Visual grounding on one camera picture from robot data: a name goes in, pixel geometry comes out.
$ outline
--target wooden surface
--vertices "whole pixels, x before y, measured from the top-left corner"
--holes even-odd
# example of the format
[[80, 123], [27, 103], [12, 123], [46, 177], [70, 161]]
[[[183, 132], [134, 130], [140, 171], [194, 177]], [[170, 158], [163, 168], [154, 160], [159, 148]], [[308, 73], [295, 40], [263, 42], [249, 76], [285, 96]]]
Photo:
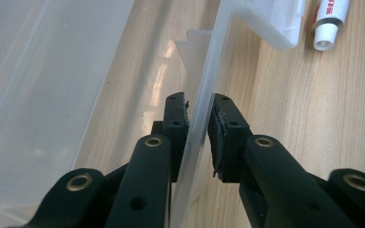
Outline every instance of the wooden surface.
[[[343, 167], [365, 172], [365, 1], [352, 1], [325, 52], [312, 47], [315, 7], [307, 2], [300, 42], [286, 51], [240, 25], [225, 95], [254, 133], [278, 139], [307, 171], [327, 179]], [[136, 0], [78, 166], [107, 173], [128, 161], [134, 142], [162, 119], [164, 98], [186, 86], [174, 41], [188, 29], [211, 29], [217, 9], [212, 0]], [[184, 226], [248, 227], [238, 186], [213, 179], [212, 171]]]

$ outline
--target wooden table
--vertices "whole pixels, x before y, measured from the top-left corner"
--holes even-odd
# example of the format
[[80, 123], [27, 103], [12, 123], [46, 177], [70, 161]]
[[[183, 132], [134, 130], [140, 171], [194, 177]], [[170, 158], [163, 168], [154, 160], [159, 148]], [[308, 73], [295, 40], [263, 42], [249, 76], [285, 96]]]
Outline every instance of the wooden table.
[[[107, 173], [129, 160], [134, 142], [162, 119], [165, 96], [184, 87], [174, 41], [185, 40], [188, 29], [211, 29], [218, 6], [135, 1], [77, 166]], [[307, 1], [299, 44], [290, 50], [274, 50], [240, 25], [225, 95], [254, 133], [281, 141], [308, 172], [324, 179], [343, 167], [365, 172], [365, 1], [352, 1], [334, 48], [325, 52], [313, 49], [315, 8]], [[238, 185], [213, 179], [212, 171], [185, 226], [248, 227]]]

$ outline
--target white plastic part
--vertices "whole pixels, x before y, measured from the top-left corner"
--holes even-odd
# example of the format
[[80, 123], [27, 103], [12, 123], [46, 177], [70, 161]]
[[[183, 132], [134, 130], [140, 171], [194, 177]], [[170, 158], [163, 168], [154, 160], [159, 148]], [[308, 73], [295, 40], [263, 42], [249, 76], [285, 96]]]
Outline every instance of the white plastic part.
[[334, 46], [338, 27], [345, 23], [350, 0], [322, 0], [319, 3], [316, 21], [314, 48], [328, 50]]
[[72, 168], [133, 3], [0, 0], [0, 227]]
[[[198, 72], [203, 68], [200, 87], [191, 118], [188, 138], [182, 157], [180, 175], [171, 207], [171, 227], [183, 224], [186, 210], [201, 189], [202, 167], [208, 164], [210, 154], [203, 155], [202, 148], [209, 122], [214, 92], [223, 93], [226, 72], [229, 68], [235, 41], [236, 19], [240, 18], [276, 49], [293, 48], [298, 44], [301, 17], [305, 0], [221, 0], [215, 26], [212, 31], [204, 67], [191, 64], [196, 53], [187, 56], [179, 47], [183, 61], [190, 71]], [[188, 32], [188, 45], [193, 31]]]

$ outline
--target wood grain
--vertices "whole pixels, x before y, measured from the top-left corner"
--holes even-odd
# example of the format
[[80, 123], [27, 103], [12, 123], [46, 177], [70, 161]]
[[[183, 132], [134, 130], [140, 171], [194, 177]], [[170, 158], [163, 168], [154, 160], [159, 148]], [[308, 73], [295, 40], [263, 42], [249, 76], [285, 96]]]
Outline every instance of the wood grain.
[[[253, 132], [275, 137], [307, 171], [327, 179], [343, 167], [365, 172], [365, 1], [352, 1], [334, 48], [325, 52], [312, 48], [315, 7], [308, 1], [300, 42], [286, 51], [240, 25], [225, 93]], [[162, 118], [159, 101], [187, 77], [173, 41], [184, 40], [188, 29], [211, 29], [217, 8], [215, 1], [135, 2], [78, 166], [106, 173], [128, 161], [134, 142]], [[238, 186], [211, 173], [209, 167], [184, 226], [248, 227]]]

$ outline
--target tube cap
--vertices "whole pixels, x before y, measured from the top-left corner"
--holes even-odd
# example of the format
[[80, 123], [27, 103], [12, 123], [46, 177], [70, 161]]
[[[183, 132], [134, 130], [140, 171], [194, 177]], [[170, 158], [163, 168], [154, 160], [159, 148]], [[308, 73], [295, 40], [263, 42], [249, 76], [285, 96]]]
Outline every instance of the tube cap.
[[317, 50], [328, 50], [334, 46], [337, 33], [337, 26], [334, 24], [322, 24], [316, 29], [314, 48]]

